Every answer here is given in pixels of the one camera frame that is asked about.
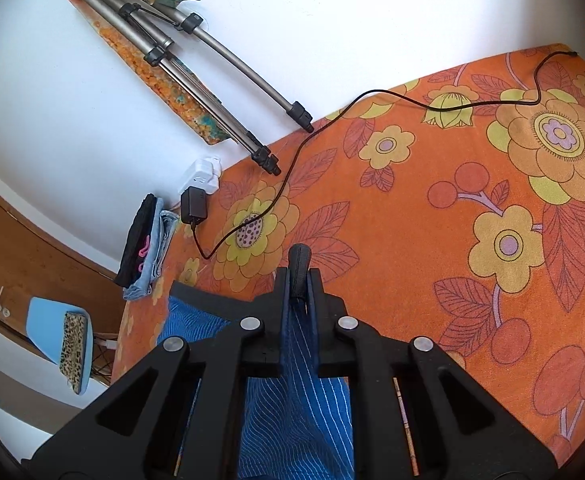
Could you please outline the blue striped boxer shorts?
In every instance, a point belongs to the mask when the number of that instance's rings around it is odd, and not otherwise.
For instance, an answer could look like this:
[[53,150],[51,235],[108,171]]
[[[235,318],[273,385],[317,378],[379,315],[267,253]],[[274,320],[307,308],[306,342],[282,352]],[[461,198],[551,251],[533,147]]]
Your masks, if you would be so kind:
[[309,313],[284,296],[277,378],[251,378],[245,397],[239,479],[352,479],[349,387],[315,368]]

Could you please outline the light blue folded jeans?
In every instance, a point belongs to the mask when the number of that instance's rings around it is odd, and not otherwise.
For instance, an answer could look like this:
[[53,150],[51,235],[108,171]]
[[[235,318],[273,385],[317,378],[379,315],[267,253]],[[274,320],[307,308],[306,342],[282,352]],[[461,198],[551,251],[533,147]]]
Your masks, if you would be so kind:
[[150,245],[140,277],[128,288],[122,288],[123,299],[134,301],[149,296],[163,271],[163,263],[173,235],[178,227],[178,215],[164,208],[164,200],[157,197],[154,224],[150,234]]

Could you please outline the leopard print cloth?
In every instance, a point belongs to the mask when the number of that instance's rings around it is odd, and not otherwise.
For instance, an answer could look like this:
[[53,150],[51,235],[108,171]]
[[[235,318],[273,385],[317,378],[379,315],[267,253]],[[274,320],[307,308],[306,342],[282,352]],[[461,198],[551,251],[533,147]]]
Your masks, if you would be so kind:
[[75,394],[82,391],[86,336],[87,318],[79,312],[66,312],[58,367]]

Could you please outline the orange floral scarf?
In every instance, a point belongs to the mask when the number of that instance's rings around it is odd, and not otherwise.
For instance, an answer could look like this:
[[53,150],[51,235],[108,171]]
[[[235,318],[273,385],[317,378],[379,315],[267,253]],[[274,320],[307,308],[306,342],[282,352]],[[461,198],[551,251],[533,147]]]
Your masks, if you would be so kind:
[[[119,58],[129,69],[204,142],[214,145],[228,139],[228,134],[221,129],[218,122],[159,67],[152,67],[148,64],[140,51],[129,40],[125,39],[121,32],[118,32],[114,26],[81,0],[68,1],[83,15],[83,18],[93,27],[96,34],[108,44],[109,48],[119,55]],[[183,1],[186,0],[143,0],[149,6],[158,2],[173,9]]]

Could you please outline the black folded garment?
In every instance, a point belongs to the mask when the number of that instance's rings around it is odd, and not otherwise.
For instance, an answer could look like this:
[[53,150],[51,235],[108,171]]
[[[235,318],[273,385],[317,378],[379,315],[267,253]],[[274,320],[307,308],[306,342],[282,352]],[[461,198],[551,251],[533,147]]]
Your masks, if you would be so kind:
[[122,288],[128,288],[142,273],[140,267],[149,249],[156,206],[157,197],[154,194],[147,194],[135,214],[128,237],[126,237],[119,271],[114,278],[114,283]]

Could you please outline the light blue chair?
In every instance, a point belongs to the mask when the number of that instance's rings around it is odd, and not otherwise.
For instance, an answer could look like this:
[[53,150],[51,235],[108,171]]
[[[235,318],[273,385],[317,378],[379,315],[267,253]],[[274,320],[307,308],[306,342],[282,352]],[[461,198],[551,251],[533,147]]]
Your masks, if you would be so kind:
[[62,347],[62,326],[67,312],[83,315],[86,319],[86,336],[81,370],[81,387],[78,395],[87,390],[93,361],[94,334],[90,315],[80,307],[62,302],[33,297],[30,300],[26,322],[27,336],[47,359],[59,364]]

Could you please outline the wooden door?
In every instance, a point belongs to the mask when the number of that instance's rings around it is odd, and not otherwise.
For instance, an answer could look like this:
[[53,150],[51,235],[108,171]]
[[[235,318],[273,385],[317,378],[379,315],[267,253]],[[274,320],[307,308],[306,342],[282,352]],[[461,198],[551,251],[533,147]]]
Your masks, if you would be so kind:
[[96,333],[119,333],[124,300],[114,274],[44,233],[0,196],[0,334],[37,356],[26,332],[30,301],[85,309]]

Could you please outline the black power adapter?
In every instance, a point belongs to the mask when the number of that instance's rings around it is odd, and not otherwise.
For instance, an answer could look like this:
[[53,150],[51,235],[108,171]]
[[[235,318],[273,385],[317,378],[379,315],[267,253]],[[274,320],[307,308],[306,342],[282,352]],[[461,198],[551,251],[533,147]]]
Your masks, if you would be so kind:
[[203,188],[189,186],[181,194],[180,213],[182,222],[198,226],[208,218],[208,194]]

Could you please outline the orange floral bedsheet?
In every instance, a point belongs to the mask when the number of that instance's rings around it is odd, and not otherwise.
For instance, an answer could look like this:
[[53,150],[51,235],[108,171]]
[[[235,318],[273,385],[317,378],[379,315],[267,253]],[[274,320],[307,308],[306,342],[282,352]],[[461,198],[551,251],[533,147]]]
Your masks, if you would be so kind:
[[292,133],[287,182],[239,162],[128,304],[114,371],[176,328],[174,282],[249,299],[297,243],[387,336],[425,335],[569,460],[585,440],[585,61],[562,44],[460,65]]

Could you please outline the white power strip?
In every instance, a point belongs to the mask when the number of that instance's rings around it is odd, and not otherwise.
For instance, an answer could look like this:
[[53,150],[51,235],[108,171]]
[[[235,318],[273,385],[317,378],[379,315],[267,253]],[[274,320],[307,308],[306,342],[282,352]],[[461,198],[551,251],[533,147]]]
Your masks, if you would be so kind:
[[200,188],[208,195],[214,194],[219,189],[222,171],[223,168],[219,157],[197,158],[185,170],[178,188],[178,194],[184,193],[187,188]]

